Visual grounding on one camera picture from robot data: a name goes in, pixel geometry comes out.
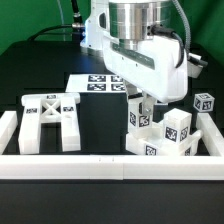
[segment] black platform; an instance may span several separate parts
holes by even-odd
[[[223,133],[223,68],[200,46],[193,52],[209,62],[196,80],[189,79],[183,101],[155,107],[154,119],[176,107],[197,111],[194,94],[215,97],[210,115]],[[70,42],[18,42],[0,56],[0,116],[16,110],[19,126],[4,154],[18,155],[23,107],[21,96],[63,93],[70,74],[109,74],[102,58],[80,53]],[[81,154],[128,154],[125,150],[127,103],[122,94],[81,94],[78,107]],[[60,125],[43,125],[40,154],[62,153]],[[203,144],[199,154],[206,155]],[[223,223],[223,181],[81,181],[1,180],[1,223]]]

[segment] white block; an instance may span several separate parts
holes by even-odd
[[[199,112],[213,111],[215,98],[208,93],[195,94],[194,108]]]
[[[126,150],[136,155],[145,155],[144,139],[135,138],[131,133],[126,135]]]
[[[41,99],[27,99],[19,133],[20,154],[39,153]]]
[[[204,133],[202,140],[211,156],[224,156],[224,139],[208,113],[198,113],[196,127]]]
[[[177,144],[187,140],[191,125],[190,113],[173,109],[164,114],[164,139]]]
[[[128,100],[128,132],[135,138],[145,138],[151,133],[153,116],[141,113],[142,100],[143,97]]]
[[[62,97],[73,97],[76,103],[80,103],[80,94],[79,93],[49,93],[49,94],[33,94],[33,95],[24,95],[22,96],[21,102],[22,105],[26,105],[26,101],[30,99],[42,99],[47,101],[56,101]]]
[[[15,111],[5,111],[0,119],[0,154],[2,154],[18,125]]]
[[[61,136],[64,152],[81,150],[79,124],[74,97],[61,98]]]

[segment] stack of blocks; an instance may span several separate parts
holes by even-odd
[[[194,135],[190,135],[191,117],[190,113],[173,109],[164,115],[164,120],[160,123],[151,122],[148,136],[145,133],[136,136],[136,130],[133,132],[133,129],[129,129],[126,136],[127,150],[149,156],[195,155],[202,134],[197,131]]]
[[[164,155],[191,155],[189,133],[191,126],[190,113],[173,109],[164,115],[163,121],[163,146],[161,153]]]

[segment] black cable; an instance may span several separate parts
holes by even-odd
[[[43,33],[46,33],[47,31],[64,29],[64,28],[72,28],[72,24],[58,25],[58,26],[52,26],[52,27],[45,28],[45,29],[37,32],[36,34],[32,35],[31,37],[29,37],[27,40],[34,41],[39,35],[42,35]]]
[[[177,65],[175,67],[175,68],[179,68],[182,65],[183,61],[184,61],[184,49],[185,48],[184,48],[184,44],[183,44],[182,39],[180,38],[180,36],[177,33],[173,32],[172,33],[172,37],[174,39],[178,40],[179,45],[180,45],[180,59],[179,59],[179,62],[177,63]]]

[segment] white plastic piece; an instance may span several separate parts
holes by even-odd
[[[189,136],[191,125],[190,113],[179,109],[173,109],[164,114],[164,139],[175,143],[181,143]]]
[[[195,94],[194,108],[199,112],[213,111],[215,98],[208,93]]]
[[[16,111],[5,111],[0,119],[0,154],[2,154],[18,125]]]
[[[107,12],[108,0],[91,0],[91,14],[85,22],[85,38],[80,43],[85,53],[103,56],[103,28],[99,25],[99,16]]]
[[[61,98],[61,137],[63,151],[80,148],[80,134],[74,97]]]
[[[0,179],[224,180],[224,160],[211,156],[131,155],[106,156],[105,160],[80,155],[1,156]]]
[[[187,57],[185,55],[182,65],[175,68],[179,60],[179,44],[176,40],[154,36],[152,40],[138,42],[136,53],[141,57],[147,56],[150,67],[136,63],[134,59],[119,53],[119,50],[113,50],[111,38],[106,35],[105,32],[103,53],[108,70],[163,103],[183,99],[188,85]]]
[[[39,153],[42,112],[41,99],[27,99],[19,133],[20,154]]]
[[[208,113],[198,113],[196,127],[204,133],[202,140],[210,156],[224,156],[224,139]]]

